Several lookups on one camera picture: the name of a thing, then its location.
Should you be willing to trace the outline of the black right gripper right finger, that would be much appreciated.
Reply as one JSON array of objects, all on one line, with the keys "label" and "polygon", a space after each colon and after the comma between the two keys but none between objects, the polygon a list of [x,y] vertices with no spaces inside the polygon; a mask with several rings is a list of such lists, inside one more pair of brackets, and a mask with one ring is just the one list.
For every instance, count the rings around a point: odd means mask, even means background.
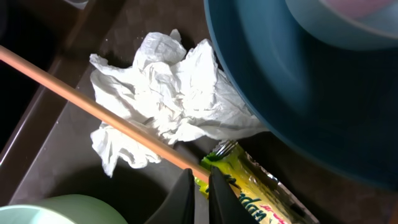
[{"label": "black right gripper right finger", "polygon": [[245,210],[217,167],[211,168],[209,178],[210,224],[257,224]]}]

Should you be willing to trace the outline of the pink plastic cup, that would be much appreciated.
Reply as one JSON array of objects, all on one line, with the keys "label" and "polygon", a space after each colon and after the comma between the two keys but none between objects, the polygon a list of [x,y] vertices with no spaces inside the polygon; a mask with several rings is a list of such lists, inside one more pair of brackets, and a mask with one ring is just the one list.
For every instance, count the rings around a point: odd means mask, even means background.
[{"label": "pink plastic cup", "polygon": [[341,15],[359,19],[392,6],[395,0],[324,0],[324,3]]}]

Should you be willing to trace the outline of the yellow snack wrapper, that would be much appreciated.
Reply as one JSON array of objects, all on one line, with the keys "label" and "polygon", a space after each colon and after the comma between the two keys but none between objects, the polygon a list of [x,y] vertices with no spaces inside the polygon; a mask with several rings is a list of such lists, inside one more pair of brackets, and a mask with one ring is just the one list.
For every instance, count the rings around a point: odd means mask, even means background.
[{"label": "yellow snack wrapper", "polygon": [[221,141],[201,161],[219,168],[243,207],[262,224],[317,224],[318,219],[276,177],[257,163],[237,141]]}]

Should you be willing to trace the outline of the white napkin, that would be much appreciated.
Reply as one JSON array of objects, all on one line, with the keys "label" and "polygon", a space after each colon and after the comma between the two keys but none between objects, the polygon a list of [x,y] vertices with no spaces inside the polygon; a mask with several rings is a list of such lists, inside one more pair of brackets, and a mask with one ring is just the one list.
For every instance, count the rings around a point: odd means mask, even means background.
[{"label": "white napkin", "polygon": [[95,101],[168,146],[265,131],[219,69],[208,39],[185,49],[178,30],[150,32],[130,67],[112,66],[97,54],[90,63]]}]

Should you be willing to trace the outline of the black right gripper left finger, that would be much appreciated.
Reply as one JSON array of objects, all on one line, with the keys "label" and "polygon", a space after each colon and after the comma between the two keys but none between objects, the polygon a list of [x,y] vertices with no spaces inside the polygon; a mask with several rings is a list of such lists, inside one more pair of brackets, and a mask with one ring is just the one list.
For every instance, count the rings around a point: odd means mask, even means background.
[{"label": "black right gripper left finger", "polygon": [[195,183],[191,169],[185,169],[162,205],[145,224],[193,224]]}]

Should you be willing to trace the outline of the wooden chopstick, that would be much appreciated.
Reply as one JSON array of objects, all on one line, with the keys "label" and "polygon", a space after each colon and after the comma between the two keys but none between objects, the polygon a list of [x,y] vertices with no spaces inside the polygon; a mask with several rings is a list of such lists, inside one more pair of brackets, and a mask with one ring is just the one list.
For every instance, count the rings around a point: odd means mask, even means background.
[{"label": "wooden chopstick", "polygon": [[66,83],[62,82],[58,78],[48,74],[44,70],[36,67],[34,64],[28,62],[24,58],[18,56],[14,52],[11,52],[5,47],[1,47],[1,60],[16,70],[20,71],[24,75],[35,80],[37,83],[48,88],[69,102],[73,103],[77,107],[85,110],[92,116],[102,120],[106,124],[112,126],[123,134],[134,139],[143,146],[149,148],[154,153],[173,163],[181,169],[190,168],[195,177],[198,177],[202,181],[208,183],[210,172],[202,168],[198,164],[188,160],[186,157],[173,150],[171,147],[160,142],[150,134],[145,133],[137,126],[129,123],[125,119],[112,113],[103,106],[97,104],[89,97],[81,94],[79,91],[70,87]]}]

